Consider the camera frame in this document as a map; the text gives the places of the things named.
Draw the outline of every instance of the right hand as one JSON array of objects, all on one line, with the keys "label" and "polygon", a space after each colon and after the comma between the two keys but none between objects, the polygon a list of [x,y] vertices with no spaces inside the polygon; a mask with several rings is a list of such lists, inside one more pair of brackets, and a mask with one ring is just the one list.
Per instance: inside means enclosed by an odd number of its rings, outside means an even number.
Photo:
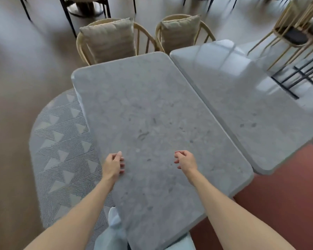
[{"label": "right hand", "polygon": [[198,172],[194,155],[187,150],[182,150],[176,151],[174,157],[176,158],[174,163],[179,164],[178,169],[182,169],[182,172],[192,184],[192,177],[194,177],[194,174]]}]

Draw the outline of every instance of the rug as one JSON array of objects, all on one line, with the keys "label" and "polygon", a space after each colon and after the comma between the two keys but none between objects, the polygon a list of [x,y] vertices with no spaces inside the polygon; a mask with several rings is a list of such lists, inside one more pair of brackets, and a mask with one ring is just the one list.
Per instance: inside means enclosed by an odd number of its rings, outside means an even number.
[{"label": "rug", "polygon": [[[101,180],[99,157],[74,89],[63,92],[41,111],[31,131],[29,149],[41,219],[48,228]],[[108,227],[106,214],[112,206],[110,193],[88,250]]]}]

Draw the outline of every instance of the left hand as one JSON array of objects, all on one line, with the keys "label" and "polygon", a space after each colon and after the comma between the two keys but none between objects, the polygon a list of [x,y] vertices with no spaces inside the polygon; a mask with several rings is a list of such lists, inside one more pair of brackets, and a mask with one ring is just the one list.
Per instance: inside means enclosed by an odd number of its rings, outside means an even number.
[{"label": "left hand", "polygon": [[125,163],[122,152],[110,153],[102,165],[102,180],[109,181],[112,185],[118,179],[119,174],[124,173]]}]

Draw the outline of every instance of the stone texture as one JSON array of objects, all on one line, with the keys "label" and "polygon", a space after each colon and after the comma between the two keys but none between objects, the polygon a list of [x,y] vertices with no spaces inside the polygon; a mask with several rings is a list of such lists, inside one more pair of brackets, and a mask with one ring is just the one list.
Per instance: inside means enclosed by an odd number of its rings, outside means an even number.
[{"label": "stone texture", "polygon": [[254,170],[271,174],[313,138],[313,117],[229,40],[171,52]]},{"label": "stone texture", "polygon": [[133,250],[164,249],[205,217],[176,150],[191,151],[226,195],[251,181],[250,164],[166,54],[80,68],[72,80],[99,157],[125,157],[113,198]]}]

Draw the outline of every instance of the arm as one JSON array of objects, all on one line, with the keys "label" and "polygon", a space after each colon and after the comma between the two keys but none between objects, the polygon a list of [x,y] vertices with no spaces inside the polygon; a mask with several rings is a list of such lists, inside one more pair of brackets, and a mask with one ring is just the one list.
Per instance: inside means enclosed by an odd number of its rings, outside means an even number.
[{"label": "arm", "polygon": [[91,237],[105,198],[119,173],[124,172],[122,152],[109,154],[102,165],[102,179],[69,213],[43,231],[25,250],[84,250]]},{"label": "arm", "polygon": [[175,152],[175,163],[196,188],[218,239],[225,250],[295,250],[282,236],[263,221],[216,189],[197,170],[196,160],[188,151]]}]

